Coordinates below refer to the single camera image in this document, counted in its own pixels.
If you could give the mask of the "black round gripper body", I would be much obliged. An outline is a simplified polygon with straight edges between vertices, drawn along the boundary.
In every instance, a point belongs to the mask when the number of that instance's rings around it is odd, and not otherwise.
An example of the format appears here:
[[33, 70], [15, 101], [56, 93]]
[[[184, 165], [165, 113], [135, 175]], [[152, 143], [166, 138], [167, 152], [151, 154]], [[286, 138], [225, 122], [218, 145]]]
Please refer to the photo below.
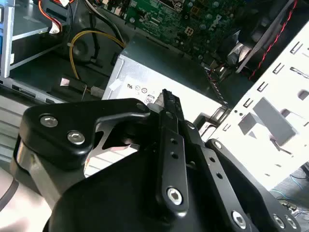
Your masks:
[[67, 190], [49, 219], [51, 232], [229, 232], [201, 167], [187, 167], [189, 209], [176, 218], [155, 198], [153, 149], [128, 156]]

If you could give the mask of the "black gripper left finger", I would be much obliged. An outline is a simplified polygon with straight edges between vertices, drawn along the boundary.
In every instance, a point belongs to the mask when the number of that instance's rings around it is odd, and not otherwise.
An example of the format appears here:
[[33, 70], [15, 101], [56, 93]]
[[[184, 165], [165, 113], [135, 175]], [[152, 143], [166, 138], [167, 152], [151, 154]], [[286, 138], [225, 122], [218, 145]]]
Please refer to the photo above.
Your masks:
[[56, 169], [76, 171], [99, 154], [100, 147], [137, 144], [139, 150], [110, 166], [114, 174], [146, 166], [157, 168], [151, 197], [167, 213], [185, 215], [189, 208], [183, 121], [180, 99], [164, 89], [155, 112], [135, 98], [38, 105], [22, 117], [14, 158], [29, 171], [28, 156], [41, 158]]

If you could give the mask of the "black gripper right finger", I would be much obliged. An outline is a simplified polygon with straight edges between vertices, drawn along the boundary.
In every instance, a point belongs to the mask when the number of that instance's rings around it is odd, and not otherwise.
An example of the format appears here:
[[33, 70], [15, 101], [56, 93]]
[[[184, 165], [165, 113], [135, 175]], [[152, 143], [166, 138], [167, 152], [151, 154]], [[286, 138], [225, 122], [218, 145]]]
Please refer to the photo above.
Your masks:
[[218, 140], [201, 140], [196, 127], [186, 121], [180, 99], [172, 99], [184, 133], [185, 147], [203, 180], [210, 221], [218, 232], [299, 232], [297, 220]]

